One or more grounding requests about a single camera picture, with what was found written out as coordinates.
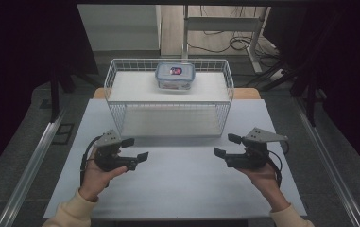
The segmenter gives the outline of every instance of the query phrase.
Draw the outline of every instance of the metal rail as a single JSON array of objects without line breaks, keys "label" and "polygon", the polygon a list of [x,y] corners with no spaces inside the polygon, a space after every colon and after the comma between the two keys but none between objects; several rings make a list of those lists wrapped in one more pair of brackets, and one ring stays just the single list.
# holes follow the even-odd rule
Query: metal rail
[{"label": "metal rail", "polygon": [[303,122],[303,125],[305,126],[310,138],[312,139],[312,142],[316,147],[317,154],[320,157],[324,167],[326,168],[330,180],[332,181],[335,188],[335,191],[341,199],[341,202],[344,205],[353,226],[360,227],[360,208],[355,201],[352,192],[342,179],[338,169],[333,162],[330,152],[329,150],[327,150],[326,146],[321,140],[317,129],[310,125],[309,120],[305,115],[302,100],[300,98],[294,98],[294,101],[296,102],[296,106],[299,110],[300,118]]},{"label": "metal rail", "polygon": [[11,226],[18,215],[18,212],[21,209],[21,205],[26,198],[26,194],[29,191],[30,186],[33,183],[33,180],[38,173],[38,170],[42,164],[43,158],[50,147],[53,136],[56,134],[57,129],[59,128],[60,122],[64,117],[67,105],[62,105],[60,114],[57,116],[54,123],[49,123],[42,135],[41,140],[39,141],[38,146],[35,148],[26,169],[24,170],[23,175],[21,175],[20,181],[15,186],[12,195],[5,206],[4,211],[0,216],[0,226]]}]

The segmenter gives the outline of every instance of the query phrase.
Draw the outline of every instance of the container lid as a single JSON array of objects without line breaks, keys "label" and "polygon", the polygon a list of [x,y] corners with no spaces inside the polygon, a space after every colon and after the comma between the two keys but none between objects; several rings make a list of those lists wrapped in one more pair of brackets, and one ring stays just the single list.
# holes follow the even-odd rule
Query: container lid
[{"label": "container lid", "polygon": [[156,69],[157,80],[193,81],[195,66],[192,63],[159,63]]}]

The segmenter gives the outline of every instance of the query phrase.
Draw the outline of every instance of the cable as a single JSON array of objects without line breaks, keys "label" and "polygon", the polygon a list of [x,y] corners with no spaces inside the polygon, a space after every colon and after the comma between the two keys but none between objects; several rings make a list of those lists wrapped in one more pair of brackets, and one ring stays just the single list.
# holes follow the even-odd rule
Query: cable
[{"label": "cable", "polygon": [[[230,46],[232,47],[232,49],[234,50],[245,50],[250,46],[250,41],[251,38],[250,37],[246,37],[246,36],[235,36],[235,31],[232,33],[232,38],[230,38]],[[237,48],[235,46],[233,46],[233,44],[235,43],[242,43],[243,47],[241,48]]]},{"label": "cable", "polygon": [[239,17],[242,17],[242,11],[244,10],[244,7],[241,7],[241,11],[239,12]]},{"label": "cable", "polygon": [[271,77],[273,77],[273,75],[274,75],[274,73],[270,73],[270,74],[265,75],[263,78],[260,79],[259,82],[256,83],[256,85],[254,86],[254,88],[258,88],[259,85],[260,85],[262,82],[270,79]]},{"label": "cable", "polygon": [[192,48],[201,49],[201,50],[205,50],[205,51],[213,52],[213,53],[221,53],[221,52],[224,52],[224,51],[230,49],[230,47],[231,47],[231,46],[229,45],[227,48],[225,48],[225,49],[223,49],[223,50],[210,50],[210,49],[206,49],[206,48],[203,48],[203,47],[190,45],[188,42],[187,42],[187,44],[188,44],[189,46],[191,46]]},{"label": "cable", "polygon": [[217,32],[212,32],[212,33],[207,33],[206,31],[203,31],[203,33],[205,35],[217,35],[217,34],[220,34],[220,33],[223,33],[224,31],[217,31]]},{"label": "cable", "polygon": [[232,15],[234,14],[236,17],[236,11],[238,11],[238,7],[235,7],[232,11],[232,13],[230,14],[230,17],[232,17]]},{"label": "cable", "polygon": [[257,42],[257,45],[258,45],[259,48],[260,48],[260,50],[258,50],[257,48],[255,48],[255,54],[256,54],[257,56],[259,56],[259,57],[261,57],[261,56],[273,56],[273,57],[278,57],[278,56],[279,56],[279,55],[267,54],[267,53],[263,50],[263,48],[262,48],[262,46],[260,45],[259,41]]},{"label": "cable", "polygon": [[271,68],[267,69],[263,74],[260,74],[258,78],[252,79],[247,84],[245,84],[245,87],[249,87],[251,83],[261,83],[262,81],[270,78],[272,75],[270,75],[276,68],[278,68],[280,65],[283,64],[283,61],[278,61],[275,65],[273,65]]},{"label": "cable", "polygon": [[278,160],[280,161],[280,171],[282,171],[282,170],[283,170],[283,162],[281,161],[280,156],[278,156],[278,155],[277,155],[276,153],[274,153],[273,151],[270,151],[270,150],[269,150],[268,152],[274,154],[274,155],[278,158]]},{"label": "cable", "polygon": [[259,63],[260,63],[260,64],[264,65],[265,67],[271,68],[271,67],[273,67],[273,66],[276,65],[276,64],[267,65],[267,64],[265,64],[265,63],[262,62],[263,59],[277,59],[277,60],[279,60],[280,57],[279,57],[279,56],[275,56],[275,55],[264,55],[264,56],[261,56],[261,57],[259,58]]},{"label": "cable", "polygon": [[88,161],[88,153],[89,149],[92,147],[94,142],[96,142],[98,139],[100,139],[102,136],[97,136],[95,139],[92,140],[92,142],[88,145],[88,147],[85,150],[85,153],[82,155],[82,162],[80,163],[80,185],[83,183],[83,178],[85,177],[85,168]]}]

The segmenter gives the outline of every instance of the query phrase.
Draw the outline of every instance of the sleeve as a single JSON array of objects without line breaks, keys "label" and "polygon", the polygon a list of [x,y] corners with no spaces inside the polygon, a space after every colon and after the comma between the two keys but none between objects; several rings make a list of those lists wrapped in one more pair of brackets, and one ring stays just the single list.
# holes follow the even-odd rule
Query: sleeve
[{"label": "sleeve", "polygon": [[292,204],[285,210],[270,213],[277,227],[314,227],[309,220],[303,219]]},{"label": "sleeve", "polygon": [[83,199],[77,190],[72,199],[59,204],[56,215],[48,219],[43,227],[91,226],[91,213],[96,205],[97,202]]}]

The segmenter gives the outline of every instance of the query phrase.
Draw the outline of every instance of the black cable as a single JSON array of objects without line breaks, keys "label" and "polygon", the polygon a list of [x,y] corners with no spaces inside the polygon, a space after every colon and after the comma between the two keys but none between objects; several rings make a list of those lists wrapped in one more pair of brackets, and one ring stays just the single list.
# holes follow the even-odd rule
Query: black cable
[{"label": "black cable", "polygon": [[262,58],[259,58],[259,63],[262,64],[263,66],[267,67],[267,68],[271,68],[273,67],[274,65],[276,65],[276,63],[278,61],[276,61],[274,64],[267,64],[267,63],[264,63],[262,60],[264,59],[276,59],[276,60],[279,60],[280,58],[279,57],[271,57],[271,56],[265,56],[265,57],[262,57]]},{"label": "black cable", "polygon": [[86,164],[88,162],[89,149],[92,147],[94,142],[96,142],[98,139],[100,139],[100,137],[102,137],[102,136],[97,136],[95,139],[93,139],[92,142],[86,148],[85,153],[82,155],[82,161],[80,163],[80,185],[82,185],[83,178],[85,177],[85,168],[86,168]]},{"label": "black cable", "polygon": [[241,11],[239,12],[239,17],[242,17],[242,11],[244,10],[244,7],[241,7]]},{"label": "black cable", "polygon": [[263,60],[263,59],[276,59],[276,60],[279,60],[280,56],[279,55],[264,54],[264,55],[262,55],[260,57],[260,60]]},{"label": "black cable", "polygon": [[204,11],[204,6],[200,6],[200,7],[199,7],[200,16],[203,16],[202,8],[203,8],[203,11]]},{"label": "black cable", "polygon": [[230,14],[230,17],[232,17],[233,14],[234,14],[235,17],[236,17],[236,11],[238,11],[238,7],[235,7],[235,8],[233,9],[233,11],[232,11],[231,14]]},{"label": "black cable", "polygon": [[251,83],[256,83],[256,82],[261,83],[262,81],[266,80],[268,77],[271,77],[272,75],[270,75],[270,74],[273,72],[273,70],[275,70],[281,64],[283,64],[283,61],[278,61],[271,68],[267,69],[263,74],[258,75],[259,76],[258,78],[252,79],[247,84],[245,84],[245,87],[249,87],[251,85]]},{"label": "black cable", "polygon": [[267,75],[263,76],[263,78],[261,78],[260,81],[257,82],[253,87],[257,89],[262,82],[270,79],[271,77],[273,77],[273,75],[274,75],[274,73],[267,74]]},{"label": "black cable", "polygon": [[[232,47],[232,49],[238,50],[238,51],[247,49],[250,46],[250,40],[246,40],[246,39],[250,39],[250,37],[234,36],[234,33],[235,32],[232,33],[232,38],[230,38],[230,47]],[[237,48],[237,47],[233,46],[233,44],[235,44],[235,43],[241,43],[244,46],[241,48]]]},{"label": "black cable", "polygon": [[273,160],[270,157],[267,158],[267,162],[271,165],[271,167],[274,168],[274,171],[276,172],[277,186],[281,187],[281,182],[283,180],[283,175],[281,173],[281,171],[283,170],[283,162],[281,161],[280,157],[276,153],[274,153],[273,151],[270,151],[270,150],[269,150],[269,152],[274,154],[275,156],[277,156],[277,158],[280,161],[280,168],[278,168],[277,165],[273,162]]},{"label": "black cable", "polygon": [[216,34],[220,34],[223,33],[224,31],[217,31],[217,32],[212,32],[212,33],[207,33],[206,31],[203,31],[203,34],[205,35],[216,35]]},{"label": "black cable", "polygon": [[260,46],[260,43],[259,43],[259,42],[257,42],[257,45],[259,45],[259,48],[261,49],[261,50],[258,50],[258,49],[255,48],[255,54],[256,54],[257,56],[259,56],[259,57],[263,57],[263,56],[279,57],[279,55],[267,54],[267,53],[263,50],[263,48]]},{"label": "black cable", "polygon": [[187,42],[187,44],[188,44],[189,46],[191,46],[192,48],[201,49],[201,50],[208,51],[208,52],[213,52],[213,53],[221,53],[221,52],[224,52],[224,51],[228,50],[228,49],[231,47],[231,46],[229,45],[227,48],[225,48],[225,49],[223,49],[223,50],[210,50],[210,49],[206,49],[206,48],[203,48],[203,47],[190,45],[188,42]]},{"label": "black cable", "polygon": [[274,155],[278,158],[278,160],[280,161],[280,171],[282,171],[282,170],[283,170],[283,162],[281,161],[280,156],[278,156],[278,154],[274,153],[274,152],[271,151],[271,150],[269,150],[268,152],[274,154]]}]

